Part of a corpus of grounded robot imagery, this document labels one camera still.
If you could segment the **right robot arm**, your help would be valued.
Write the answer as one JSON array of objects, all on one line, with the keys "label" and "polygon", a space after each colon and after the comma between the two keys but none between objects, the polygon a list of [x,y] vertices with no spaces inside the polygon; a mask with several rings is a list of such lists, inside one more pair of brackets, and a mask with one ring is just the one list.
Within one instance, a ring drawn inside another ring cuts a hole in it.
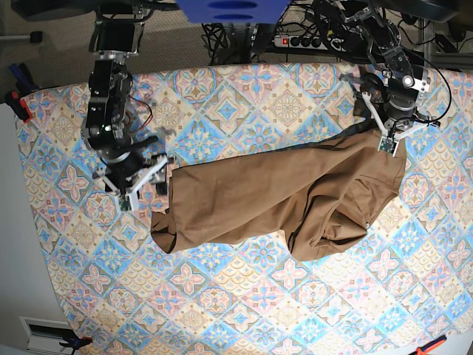
[{"label": "right robot arm", "polygon": [[178,5],[164,1],[99,1],[89,51],[97,56],[89,75],[90,98],[81,135],[87,148],[103,161],[105,169],[95,177],[105,190],[118,197],[137,192],[146,178],[140,171],[155,165],[142,151],[158,141],[153,135],[135,141],[126,105],[131,98],[133,76],[126,59],[139,53],[144,26],[156,11],[175,11]]}]

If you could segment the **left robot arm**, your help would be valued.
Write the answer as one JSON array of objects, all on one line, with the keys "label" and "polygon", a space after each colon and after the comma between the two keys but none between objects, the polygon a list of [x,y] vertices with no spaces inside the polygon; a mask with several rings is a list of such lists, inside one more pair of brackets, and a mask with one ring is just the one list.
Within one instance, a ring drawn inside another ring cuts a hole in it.
[{"label": "left robot arm", "polygon": [[414,124],[440,126],[438,119],[421,113],[419,106],[429,90],[424,60],[409,54],[401,44],[398,27],[384,8],[372,1],[314,1],[314,22],[323,45],[337,58],[353,64],[368,63],[372,72],[344,75],[355,96],[355,115],[366,117],[370,102],[381,122],[396,132]]}]

